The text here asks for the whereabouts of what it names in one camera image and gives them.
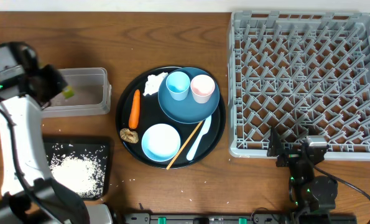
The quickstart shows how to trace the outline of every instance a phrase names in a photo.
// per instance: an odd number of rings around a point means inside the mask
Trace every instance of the metal grid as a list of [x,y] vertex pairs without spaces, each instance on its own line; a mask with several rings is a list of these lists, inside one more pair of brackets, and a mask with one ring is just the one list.
[[370,15],[253,15],[234,12],[229,32],[232,155],[266,156],[271,126],[284,147],[312,128],[331,152],[370,153]]

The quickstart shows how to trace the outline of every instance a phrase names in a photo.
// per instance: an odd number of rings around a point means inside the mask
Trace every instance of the blue plate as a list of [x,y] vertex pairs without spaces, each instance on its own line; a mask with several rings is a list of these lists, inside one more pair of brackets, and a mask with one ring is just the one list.
[[[197,75],[209,75],[206,71],[199,68],[179,68],[175,72],[186,73],[190,80]],[[192,96],[192,91],[189,90],[187,97],[182,101],[177,101],[170,95],[165,81],[162,81],[159,88],[159,103],[162,111],[174,121],[183,124],[193,124],[205,120],[209,115],[214,113],[218,103],[220,102],[220,89],[215,82],[215,90],[211,95],[210,100],[206,103],[197,103]]]

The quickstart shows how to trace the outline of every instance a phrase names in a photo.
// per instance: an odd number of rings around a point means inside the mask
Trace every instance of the gray plastic box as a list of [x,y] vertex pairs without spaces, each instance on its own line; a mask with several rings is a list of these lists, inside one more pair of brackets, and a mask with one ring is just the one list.
[[62,94],[51,100],[44,109],[44,118],[88,116],[110,111],[111,85],[104,68],[60,69],[64,79],[73,88],[74,96],[65,99]]
[[267,158],[269,129],[313,128],[331,160],[370,161],[370,14],[239,11],[228,29],[229,151]]

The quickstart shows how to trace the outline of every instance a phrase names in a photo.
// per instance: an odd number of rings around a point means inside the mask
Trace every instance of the chopstick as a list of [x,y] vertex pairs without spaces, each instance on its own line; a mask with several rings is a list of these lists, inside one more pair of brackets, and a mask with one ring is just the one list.
[[197,129],[200,127],[200,125],[202,124],[203,121],[200,121],[197,125],[197,127],[193,130],[193,132],[189,135],[189,138],[187,138],[187,140],[185,141],[185,143],[182,145],[182,147],[179,149],[178,153],[175,155],[175,157],[171,160],[170,164],[168,164],[167,166],[167,170],[169,170],[172,166],[172,164],[175,162],[175,160],[177,160],[177,157],[179,156],[179,154],[182,152],[182,150],[186,147],[186,145],[189,143],[189,141],[191,140],[191,138],[193,137],[193,135],[195,135]]

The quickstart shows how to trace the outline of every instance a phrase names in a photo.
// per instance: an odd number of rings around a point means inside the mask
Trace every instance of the wooden table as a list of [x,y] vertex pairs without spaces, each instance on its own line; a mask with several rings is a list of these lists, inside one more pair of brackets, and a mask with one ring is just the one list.
[[[107,69],[113,86],[110,113],[42,121],[44,134],[114,140],[112,185],[98,203],[106,202],[121,212],[138,210],[140,203],[154,213],[251,214],[258,207],[286,211],[294,207],[288,198],[288,168],[276,168],[273,159],[231,157],[227,128],[209,156],[193,166],[170,171],[133,158],[116,132],[120,94],[133,78],[151,68],[205,68],[218,79],[227,101],[229,18],[228,13],[0,12],[0,43],[26,41],[44,63],[57,68]],[[318,166],[370,194],[370,162],[325,161]],[[0,147],[0,190],[2,168]],[[354,213],[360,223],[370,217],[369,201],[342,184],[336,207],[335,213]]]

